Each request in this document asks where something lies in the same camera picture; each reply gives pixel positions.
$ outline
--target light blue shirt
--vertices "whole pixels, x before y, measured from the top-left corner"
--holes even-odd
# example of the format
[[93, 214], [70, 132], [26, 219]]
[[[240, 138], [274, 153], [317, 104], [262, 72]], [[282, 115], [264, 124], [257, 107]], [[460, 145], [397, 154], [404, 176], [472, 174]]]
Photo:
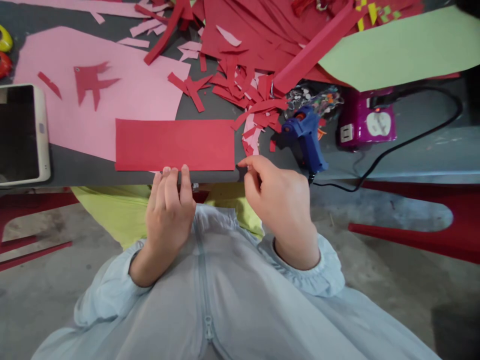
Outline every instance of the light blue shirt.
[[436, 359], [405, 326], [345, 287], [318, 235], [307, 271], [239, 227], [235, 211], [198, 205], [191, 234], [149, 288], [129, 276], [137, 242], [109, 260], [77, 301], [72, 324], [33, 359]]

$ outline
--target finger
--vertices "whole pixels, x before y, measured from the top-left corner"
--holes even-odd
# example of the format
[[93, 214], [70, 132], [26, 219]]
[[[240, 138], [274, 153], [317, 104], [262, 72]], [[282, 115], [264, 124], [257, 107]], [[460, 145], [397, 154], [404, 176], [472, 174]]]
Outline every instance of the finger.
[[165, 209], [165, 183], [170, 176], [170, 171], [171, 170], [168, 166], [163, 168], [161, 181], [158, 184], [158, 189], [156, 191], [155, 209]]
[[278, 169], [278, 167], [276, 167], [270, 160], [262, 155], [248, 156], [240, 161], [238, 166], [240, 168], [253, 168], [260, 174], [261, 177]]
[[159, 189], [160, 181], [162, 180], [162, 174], [160, 172], [155, 173], [153, 178], [153, 185], [151, 186], [150, 198], [148, 199], [147, 210], [155, 209], [155, 203], [157, 202], [157, 191]]
[[187, 165], [181, 167], [180, 204], [188, 205], [192, 202], [192, 183], [190, 182], [190, 170]]
[[243, 178], [245, 183], [245, 197], [250, 204], [250, 206], [254, 207], [260, 201], [260, 180], [259, 180], [259, 173], [251, 168], [245, 174]]
[[165, 181], [165, 206], [166, 209], [175, 209], [180, 206], [179, 191], [179, 170], [174, 167]]

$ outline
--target sleeve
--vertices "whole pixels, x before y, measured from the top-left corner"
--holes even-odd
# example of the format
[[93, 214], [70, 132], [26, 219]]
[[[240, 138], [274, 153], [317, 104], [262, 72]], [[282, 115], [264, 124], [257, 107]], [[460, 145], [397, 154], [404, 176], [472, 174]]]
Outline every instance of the sleeve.
[[332, 297], [345, 287], [345, 278], [339, 257], [332, 245], [322, 235], [317, 235], [320, 249], [320, 262], [310, 270], [298, 270], [283, 261], [275, 251], [275, 238], [272, 234], [266, 235], [258, 244], [260, 254], [280, 274], [287, 278], [301, 291], [318, 297]]
[[73, 320], [77, 327], [88, 328], [97, 321], [126, 317], [138, 298], [151, 289], [137, 286], [129, 275], [130, 263], [144, 244], [145, 240], [139, 240], [103, 264], [75, 304]]

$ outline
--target tablet screen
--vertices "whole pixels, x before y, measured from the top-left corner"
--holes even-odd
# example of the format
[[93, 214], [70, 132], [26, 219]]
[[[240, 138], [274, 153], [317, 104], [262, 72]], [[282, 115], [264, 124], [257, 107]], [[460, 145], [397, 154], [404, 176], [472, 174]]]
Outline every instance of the tablet screen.
[[39, 176], [34, 87], [0, 88], [0, 183]]

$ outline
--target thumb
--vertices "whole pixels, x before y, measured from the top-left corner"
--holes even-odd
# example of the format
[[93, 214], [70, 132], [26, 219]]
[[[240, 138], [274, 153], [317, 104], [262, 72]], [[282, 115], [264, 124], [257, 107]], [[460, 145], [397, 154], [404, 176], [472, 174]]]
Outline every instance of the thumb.
[[245, 174], [243, 181], [245, 183], [246, 200], [253, 208], [259, 203], [261, 196], [259, 173], [255, 169], [250, 168], [250, 170], [248, 170], [248, 172]]

